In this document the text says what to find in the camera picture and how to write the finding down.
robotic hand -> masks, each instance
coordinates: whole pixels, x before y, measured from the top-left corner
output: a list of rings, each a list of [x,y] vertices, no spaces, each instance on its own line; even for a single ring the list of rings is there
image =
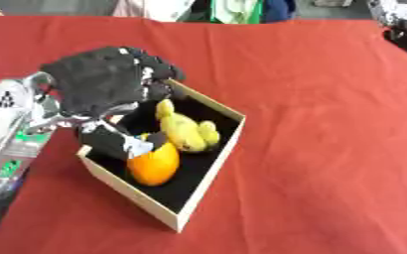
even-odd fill
[[[370,13],[388,29],[383,36],[407,52],[407,4],[397,0],[367,0]]]
[[[168,78],[184,75],[141,50],[108,47],[44,64],[22,79],[0,80],[0,196],[20,182],[59,126],[78,128],[83,143],[121,159],[156,149],[164,141],[159,135],[141,141],[107,117],[131,113],[148,100],[182,96],[162,82]]]

table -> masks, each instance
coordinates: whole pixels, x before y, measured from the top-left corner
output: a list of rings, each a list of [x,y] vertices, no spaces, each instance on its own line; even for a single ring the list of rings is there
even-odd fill
[[[0,17],[0,78],[128,45],[247,115],[179,235],[89,175],[59,130],[0,225],[0,254],[406,254],[407,54],[380,32],[370,21]]]

toy duck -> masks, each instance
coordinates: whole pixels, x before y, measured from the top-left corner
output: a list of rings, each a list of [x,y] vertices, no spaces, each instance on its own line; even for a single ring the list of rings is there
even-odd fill
[[[198,124],[190,117],[176,113],[170,99],[164,99],[157,104],[156,118],[160,121],[162,132],[180,151],[202,152],[220,140],[213,122],[203,121]]]

